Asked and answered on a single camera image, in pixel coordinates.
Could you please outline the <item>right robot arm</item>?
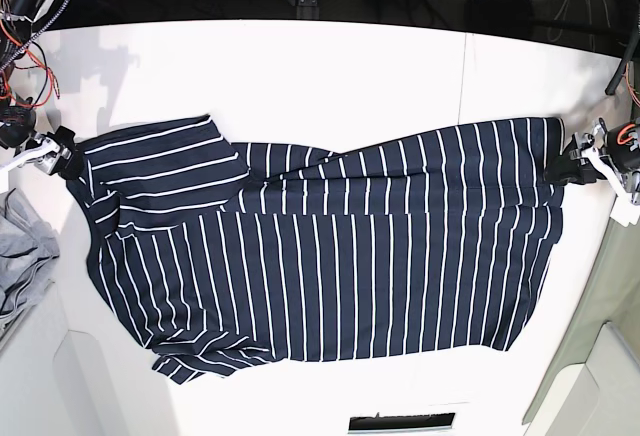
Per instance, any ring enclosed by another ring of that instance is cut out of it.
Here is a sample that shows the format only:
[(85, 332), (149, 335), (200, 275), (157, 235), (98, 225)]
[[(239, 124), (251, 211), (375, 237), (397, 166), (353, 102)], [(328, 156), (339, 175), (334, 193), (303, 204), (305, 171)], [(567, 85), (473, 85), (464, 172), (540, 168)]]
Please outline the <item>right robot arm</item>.
[[(83, 167), (75, 133), (61, 126), (53, 132), (36, 130), (36, 110), (60, 95), (56, 76), (41, 51), (38, 38), (53, 25), (71, 0), (1, 0), (1, 148), (14, 153), (1, 164), (1, 181), (12, 170), (33, 165), (47, 175), (74, 179)], [(44, 72), (35, 97), (22, 97), (10, 86), (21, 70)]]

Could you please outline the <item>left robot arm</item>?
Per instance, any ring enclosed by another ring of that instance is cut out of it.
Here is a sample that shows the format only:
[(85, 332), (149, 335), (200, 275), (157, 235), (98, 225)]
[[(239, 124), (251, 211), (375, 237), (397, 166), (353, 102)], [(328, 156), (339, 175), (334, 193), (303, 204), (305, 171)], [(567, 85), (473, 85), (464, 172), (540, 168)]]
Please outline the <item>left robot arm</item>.
[[(631, 85), (629, 67), (639, 49), (639, 0), (630, 36), (619, 64), (608, 82), (604, 94), (605, 103), (613, 102), (618, 86), (624, 80), (626, 93), (632, 106), (639, 108), (639, 93)], [(592, 25), (573, 23), (549, 23), (549, 28), (584, 32), (592, 36), (597, 31)], [(639, 117), (630, 119), (616, 127), (607, 127), (604, 119), (594, 122), (591, 132), (576, 133), (562, 154), (545, 169), (545, 181), (556, 185), (591, 184), (608, 179), (615, 191), (631, 199), (639, 194)]]

